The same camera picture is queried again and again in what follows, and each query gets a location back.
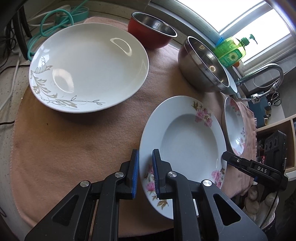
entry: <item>faucet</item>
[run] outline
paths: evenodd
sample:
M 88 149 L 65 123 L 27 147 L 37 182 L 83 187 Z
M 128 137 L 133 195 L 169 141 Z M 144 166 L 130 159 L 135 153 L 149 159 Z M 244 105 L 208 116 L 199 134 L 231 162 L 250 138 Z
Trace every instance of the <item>faucet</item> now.
M 263 94 L 257 94 L 257 93 L 253 94 L 251 95 L 251 99 L 245 99 L 245 100 L 248 100 L 248 101 L 251 100 L 253 104 L 256 104 L 260 101 L 261 97 L 267 96 L 268 94 L 275 92 L 284 80 L 284 72 L 278 64 L 267 64 L 246 74 L 244 77 L 237 79 L 237 81 L 235 82 L 235 85 L 241 86 L 243 83 L 247 82 L 248 80 L 251 80 L 271 69 L 276 69 L 279 71 L 279 79 L 272 85 L 272 87 L 268 91 L 264 92 Z

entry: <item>metal screw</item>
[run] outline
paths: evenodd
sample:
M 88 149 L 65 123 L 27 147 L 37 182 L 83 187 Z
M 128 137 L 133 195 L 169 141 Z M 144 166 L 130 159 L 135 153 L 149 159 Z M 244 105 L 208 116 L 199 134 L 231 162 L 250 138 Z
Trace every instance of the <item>metal screw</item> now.
M 115 176 L 117 177 L 117 178 L 119 178 L 119 177 L 123 177 L 123 172 L 117 172 L 117 173 L 115 173 Z
M 176 172 L 169 172 L 168 173 L 168 176 L 169 177 L 176 177 L 177 176 L 177 173 Z
M 205 185 L 206 187 L 209 187 L 212 185 L 212 182 L 210 180 L 204 180 L 203 182 L 203 185 Z
M 82 181 L 80 183 L 80 186 L 82 186 L 83 188 L 87 187 L 89 185 L 89 182 L 88 181 Z

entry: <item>window frame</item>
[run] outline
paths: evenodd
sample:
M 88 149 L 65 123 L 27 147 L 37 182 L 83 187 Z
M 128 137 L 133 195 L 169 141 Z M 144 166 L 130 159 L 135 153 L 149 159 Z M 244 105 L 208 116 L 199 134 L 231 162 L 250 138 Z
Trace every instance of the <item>window frame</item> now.
M 199 29 L 214 43 L 216 43 L 220 37 L 226 39 L 235 35 L 252 21 L 273 9 L 267 2 L 261 1 L 251 9 L 241 14 L 222 30 L 217 31 L 204 18 L 177 0 L 151 0 L 151 3 L 157 4 L 180 16 L 194 27 Z M 293 51 L 295 48 L 296 46 L 294 38 L 291 34 L 289 34 L 268 48 L 262 50 L 252 58 L 248 59 L 244 63 L 240 61 L 238 71 L 242 74 L 247 74 L 264 64 L 276 61 L 277 59 Z

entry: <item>dish soap bottle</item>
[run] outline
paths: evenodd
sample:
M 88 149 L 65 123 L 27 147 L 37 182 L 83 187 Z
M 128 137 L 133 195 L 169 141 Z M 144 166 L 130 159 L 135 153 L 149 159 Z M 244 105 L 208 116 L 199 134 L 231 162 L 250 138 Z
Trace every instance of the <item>dish soap bottle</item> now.
M 215 47 L 214 54 L 221 64 L 230 67 L 246 55 L 245 46 L 250 43 L 249 39 L 253 39 L 258 44 L 252 34 L 250 34 L 249 38 L 242 38 L 241 40 L 230 37 Z

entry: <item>floral plate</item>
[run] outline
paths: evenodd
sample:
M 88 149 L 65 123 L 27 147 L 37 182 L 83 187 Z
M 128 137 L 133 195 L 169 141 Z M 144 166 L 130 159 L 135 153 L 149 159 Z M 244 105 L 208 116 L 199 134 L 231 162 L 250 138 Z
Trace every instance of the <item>floral plate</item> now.
M 231 97 L 227 97 L 224 102 L 222 130 L 233 153 L 240 156 L 246 143 L 244 120 L 237 103 Z
M 44 105 L 88 113 L 135 94 L 148 74 L 148 56 L 127 31 L 104 23 L 82 23 L 50 36 L 34 55 L 29 82 Z
M 175 96 L 161 103 L 151 114 L 142 134 L 139 150 L 139 174 L 151 205 L 173 219 L 172 200 L 156 197 L 152 151 L 159 149 L 161 159 L 189 180 L 212 180 L 221 188 L 226 151 L 221 127 L 203 103 L 188 96 Z

